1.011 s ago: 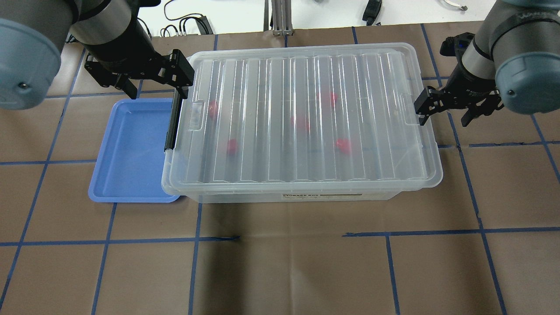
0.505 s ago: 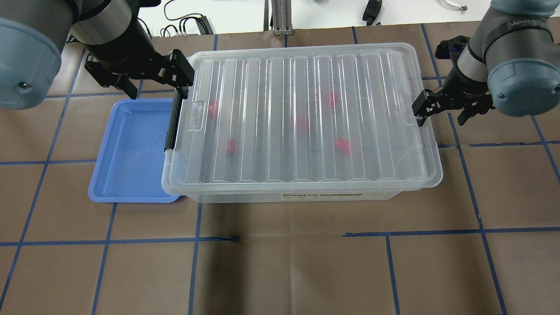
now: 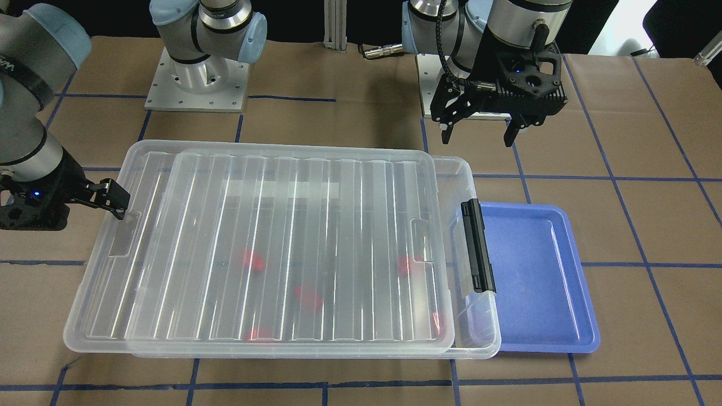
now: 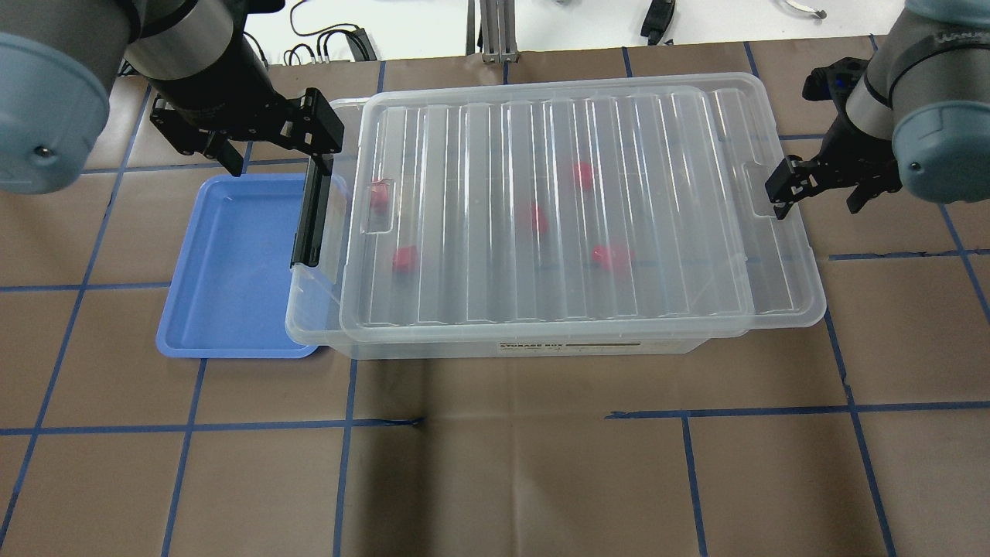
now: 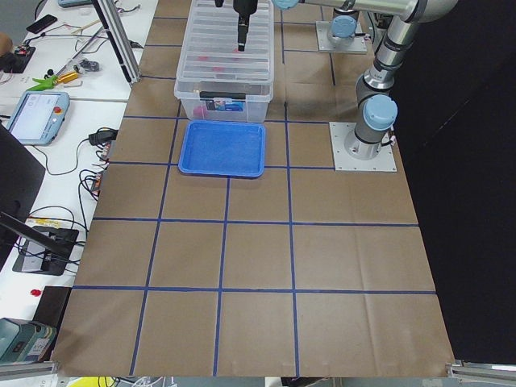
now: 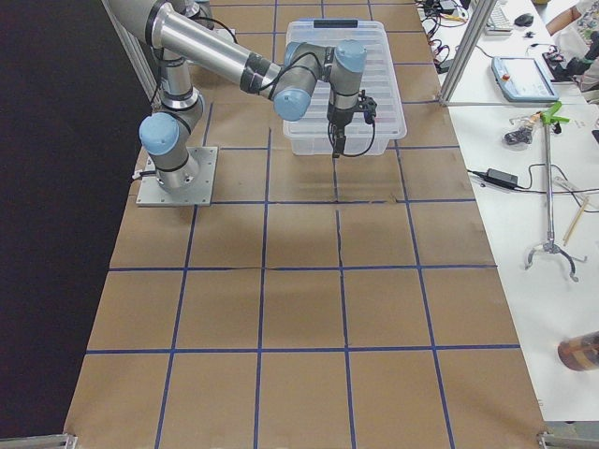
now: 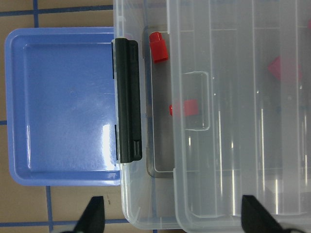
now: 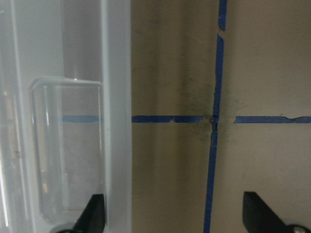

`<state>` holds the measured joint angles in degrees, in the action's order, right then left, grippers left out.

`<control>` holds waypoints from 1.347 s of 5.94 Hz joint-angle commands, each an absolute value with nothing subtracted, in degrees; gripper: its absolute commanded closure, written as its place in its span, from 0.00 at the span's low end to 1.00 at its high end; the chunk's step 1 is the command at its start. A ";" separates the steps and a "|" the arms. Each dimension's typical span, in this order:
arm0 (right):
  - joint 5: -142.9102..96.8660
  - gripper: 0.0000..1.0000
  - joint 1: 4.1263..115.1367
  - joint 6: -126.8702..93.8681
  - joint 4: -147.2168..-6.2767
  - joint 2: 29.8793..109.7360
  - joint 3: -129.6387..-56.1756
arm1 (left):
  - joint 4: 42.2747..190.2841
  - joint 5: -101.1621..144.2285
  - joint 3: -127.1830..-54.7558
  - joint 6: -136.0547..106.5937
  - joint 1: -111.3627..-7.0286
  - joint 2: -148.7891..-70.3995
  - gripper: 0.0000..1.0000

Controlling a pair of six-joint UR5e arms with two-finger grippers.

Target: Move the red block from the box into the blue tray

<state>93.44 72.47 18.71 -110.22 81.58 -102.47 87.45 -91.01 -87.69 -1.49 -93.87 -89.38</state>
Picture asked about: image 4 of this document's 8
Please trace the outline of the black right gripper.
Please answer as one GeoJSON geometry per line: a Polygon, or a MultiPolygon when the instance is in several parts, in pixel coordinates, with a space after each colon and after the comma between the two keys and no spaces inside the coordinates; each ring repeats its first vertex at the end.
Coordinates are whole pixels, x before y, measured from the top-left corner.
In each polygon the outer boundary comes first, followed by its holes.
{"type": "Polygon", "coordinates": [[[871,200],[903,187],[892,142],[856,129],[837,118],[821,141],[817,155],[786,155],[765,181],[775,218],[784,220],[800,201],[828,190],[849,188],[846,208],[859,214],[871,200]]]}

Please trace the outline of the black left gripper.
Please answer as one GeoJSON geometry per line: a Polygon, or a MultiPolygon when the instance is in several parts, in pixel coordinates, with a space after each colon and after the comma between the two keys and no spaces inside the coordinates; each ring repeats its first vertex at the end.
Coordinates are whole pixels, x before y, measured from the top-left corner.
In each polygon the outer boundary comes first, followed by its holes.
{"type": "Polygon", "coordinates": [[[244,157],[233,142],[269,142],[310,156],[315,179],[333,174],[333,156],[344,146],[344,123],[319,89],[307,87],[301,96],[275,98],[248,109],[230,123],[192,123],[183,111],[162,96],[155,98],[151,123],[181,155],[204,155],[241,176],[244,157]]]}

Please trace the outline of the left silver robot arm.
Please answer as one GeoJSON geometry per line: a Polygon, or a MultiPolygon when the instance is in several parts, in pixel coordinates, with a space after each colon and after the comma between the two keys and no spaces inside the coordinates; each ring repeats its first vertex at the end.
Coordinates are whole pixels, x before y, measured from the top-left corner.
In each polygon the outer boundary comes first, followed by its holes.
{"type": "Polygon", "coordinates": [[[245,39],[283,1],[4,1],[1,186],[56,193],[78,179],[108,123],[121,65],[158,92],[155,129],[181,155],[239,176],[236,142],[270,142],[325,170],[344,126],[318,89],[286,98],[245,39]]]}

